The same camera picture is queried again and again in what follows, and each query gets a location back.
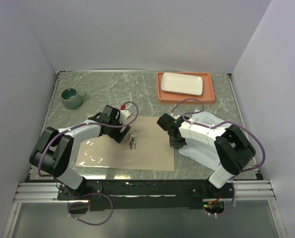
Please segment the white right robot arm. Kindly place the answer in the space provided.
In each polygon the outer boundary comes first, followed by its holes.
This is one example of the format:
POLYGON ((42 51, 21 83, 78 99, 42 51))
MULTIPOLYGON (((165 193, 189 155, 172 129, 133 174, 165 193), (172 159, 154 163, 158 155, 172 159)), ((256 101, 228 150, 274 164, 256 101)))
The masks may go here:
POLYGON ((157 120, 157 124, 169 135, 172 148, 181 149, 187 139, 192 139, 216 149, 220 163, 206 185, 207 195, 213 198, 218 197, 223 186, 240 174, 256 155, 241 128, 234 124, 228 127, 207 125, 183 116, 174 118, 167 113, 157 120))

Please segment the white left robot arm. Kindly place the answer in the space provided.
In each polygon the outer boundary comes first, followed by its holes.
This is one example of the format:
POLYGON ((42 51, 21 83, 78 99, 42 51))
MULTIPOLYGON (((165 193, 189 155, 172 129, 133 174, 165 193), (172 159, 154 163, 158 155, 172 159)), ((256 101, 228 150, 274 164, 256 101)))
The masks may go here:
POLYGON ((71 127, 55 129, 47 127, 33 149, 29 162, 46 175, 65 185, 75 199, 96 192, 87 180, 69 167, 72 149, 82 142, 107 135, 121 143, 131 127, 125 122, 131 113, 122 105, 120 109, 105 106, 104 110, 71 127))

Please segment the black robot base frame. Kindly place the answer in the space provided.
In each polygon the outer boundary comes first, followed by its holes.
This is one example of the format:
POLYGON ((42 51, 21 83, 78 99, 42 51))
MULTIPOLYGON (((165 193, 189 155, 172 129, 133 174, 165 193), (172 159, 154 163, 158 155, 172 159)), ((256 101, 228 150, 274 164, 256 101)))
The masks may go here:
POLYGON ((88 180, 96 192, 81 197, 73 195, 61 185, 59 201, 84 202, 90 211, 106 209, 181 208, 202 209, 205 200, 233 197, 228 182, 217 189, 205 179, 170 180, 88 180))

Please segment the printed paper sheet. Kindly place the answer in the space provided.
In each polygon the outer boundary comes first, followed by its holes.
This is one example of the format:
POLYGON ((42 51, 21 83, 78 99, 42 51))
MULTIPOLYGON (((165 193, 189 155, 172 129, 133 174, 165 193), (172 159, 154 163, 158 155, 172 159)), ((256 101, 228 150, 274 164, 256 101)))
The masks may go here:
POLYGON ((200 112, 198 109, 195 109, 194 114, 191 114, 191 119, 195 122, 209 126, 217 125, 223 122, 222 119, 214 116, 213 114, 206 111, 200 112))
POLYGON ((193 139, 186 139, 186 143, 187 145, 178 150, 181 155, 189 157, 211 170, 217 169, 220 159, 214 147, 193 139))

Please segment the brown paper folder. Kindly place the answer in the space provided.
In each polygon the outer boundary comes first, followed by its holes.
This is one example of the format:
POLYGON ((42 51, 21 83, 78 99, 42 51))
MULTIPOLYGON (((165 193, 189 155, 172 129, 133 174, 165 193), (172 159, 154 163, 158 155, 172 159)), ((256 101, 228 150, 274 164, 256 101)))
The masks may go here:
POLYGON ((157 117, 138 117, 121 143, 107 135, 80 144, 77 167, 126 170, 174 170, 174 149, 169 136, 157 125, 157 117), (136 132, 136 148, 130 149, 130 134, 136 132))

